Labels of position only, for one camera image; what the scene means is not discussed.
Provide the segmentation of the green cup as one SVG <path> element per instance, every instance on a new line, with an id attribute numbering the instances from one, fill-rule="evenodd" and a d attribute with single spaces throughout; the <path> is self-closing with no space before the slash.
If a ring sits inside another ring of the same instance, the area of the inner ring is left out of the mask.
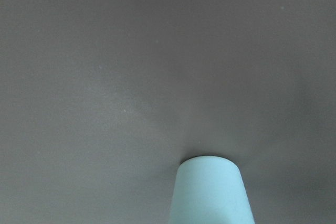
<path id="1" fill-rule="evenodd" d="M 177 170 L 169 223 L 254 223 L 239 168 L 217 156 L 184 161 Z"/>

